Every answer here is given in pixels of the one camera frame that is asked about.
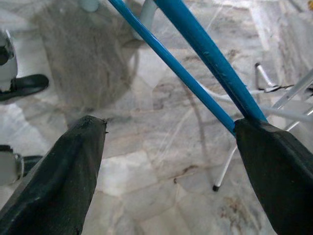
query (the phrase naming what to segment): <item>blue metal bar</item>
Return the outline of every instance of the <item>blue metal bar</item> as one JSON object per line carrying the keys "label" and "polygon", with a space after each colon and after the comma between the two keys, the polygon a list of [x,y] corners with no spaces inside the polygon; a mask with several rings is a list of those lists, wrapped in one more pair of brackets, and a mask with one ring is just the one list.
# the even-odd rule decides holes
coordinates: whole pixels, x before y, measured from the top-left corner
{"label": "blue metal bar", "polygon": [[173,70],[186,86],[202,101],[202,103],[216,116],[216,118],[234,133],[235,123],[218,103],[199,85],[190,73],[174,58],[173,55],[147,30],[132,14],[122,0],[109,0],[117,11],[128,21],[146,43],[159,55],[159,57]]}
{"label": "blue metal bar", "polygon": [[181,0],[154,0],[188,41],[246,118],[266,121],[235,70]]}

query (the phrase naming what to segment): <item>grey floor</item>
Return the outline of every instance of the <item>grey floor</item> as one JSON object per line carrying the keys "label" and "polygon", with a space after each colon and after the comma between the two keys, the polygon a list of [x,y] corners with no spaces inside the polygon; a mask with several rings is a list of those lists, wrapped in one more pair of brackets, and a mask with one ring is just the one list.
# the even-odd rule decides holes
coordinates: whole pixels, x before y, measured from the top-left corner
{"label": "grey floor", "polygon": [[[142,0],[126,2],[140,13]],[[304,2],[185,1],[249,88],[256,62],[284,85],[313,67],[313,14]],[[87,13],[76,0],[0,0],[0,27],[13,36],[18,76],[43,73],[50,80],[42,93],[0,104],[1,144],[44,155],[78,118],[108,120],[84,235],[275,234],[238,153],[220,191],[211,190],[234,138],[133,39],[108,1]],[[195,78],[223,93],[161,11],[152,32]],[[260,99],[270,105],[277,97]],[[221,105],[241,117],[233,105]],[[289,122],[270,121],[281,128]],[[0,187],[0,206],[15,187]]]}

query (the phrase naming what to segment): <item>marble floor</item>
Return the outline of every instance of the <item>marble floor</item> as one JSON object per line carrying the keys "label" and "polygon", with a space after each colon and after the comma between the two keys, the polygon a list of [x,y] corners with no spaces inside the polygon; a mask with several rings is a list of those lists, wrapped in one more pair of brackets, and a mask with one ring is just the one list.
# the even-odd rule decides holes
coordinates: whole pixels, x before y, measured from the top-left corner
{"label": "marble floor", "polygon": [[[108,121],[84,235],[275,234],[239,153],[220,191],[212,191],[234,138],[145,43],[133,38],[110,3],[100,2],[96,12],[87,13],[77,0],[0,0],[0,27],[13,37],[18,77],[42,73],[50,80],[44,92],[0,104],[0,143],[23,155],[44,155],[78,118],[89,114]],[[144,1],[126,2],[139,14]],[[256,62],[285,85],[313,67],[308,50],[313,30],[306,30],[313,17],[301,1],[185,3],[249,88]],[[159,10],[152,32],[195,78],[223,94]],[[274,100],[260,97],[266,105]],[[241,117],[233,105],[221,105],[234,119]],[[280,127],[288,123],[269,120]],[[0,207],[16,184],[0,187]]]}

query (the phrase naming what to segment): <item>blue pipe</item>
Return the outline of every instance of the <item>blue pipe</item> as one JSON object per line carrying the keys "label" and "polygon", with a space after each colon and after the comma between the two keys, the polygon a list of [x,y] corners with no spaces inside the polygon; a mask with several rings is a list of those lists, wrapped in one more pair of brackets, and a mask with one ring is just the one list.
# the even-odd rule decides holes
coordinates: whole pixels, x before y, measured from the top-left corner
{"label": "blue pipe", "polygon": [[246,118],[266,121],[244,83],[181,0],[154,0],[188,41]]}
{"label": "blue pipe", "polygon": [[173,55],[147,30],[132,14],[122,0],[109,0],[116,10],[137,31],[146,43],[159,55],[159,57],[173,70],[173,72],[186,84],[186,86],[201,100],[201,102],[215,115],[215,117],[230,131],[234,133],[235,123],[230,116],[215,102],[215,100],[199,85],[199,83],[184,69]]}

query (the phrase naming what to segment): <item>white marble floor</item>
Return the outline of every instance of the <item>white marble floor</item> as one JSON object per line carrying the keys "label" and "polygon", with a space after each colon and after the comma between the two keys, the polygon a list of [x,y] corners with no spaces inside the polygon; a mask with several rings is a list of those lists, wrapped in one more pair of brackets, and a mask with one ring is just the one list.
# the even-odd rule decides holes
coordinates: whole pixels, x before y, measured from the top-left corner
{"label": "white marble floor", "polygon": [[[142,0],[126,2],[140,12]],[[282,84],[313,67],[306,5],[185,2],[248,87],[256,62]],[[275,234],[238,153],[220,191],[212,191],[235,140],[146,44],[133,39],[108,1],[87,13],[76,0],[0,0],[0,22],[14,38],[19,76],[43,73],[50,79],[46,91],[0,104],[1,144],[23,155],[45,154],[83,115],[108,120],[83,234]],[[306,35],[296,38],[290,29]],[[195,78],[223,93],[160,11],[152,32]],[[221,105],[241,117],[234,106]],[[13,190],[0,187],[0,206]]]}

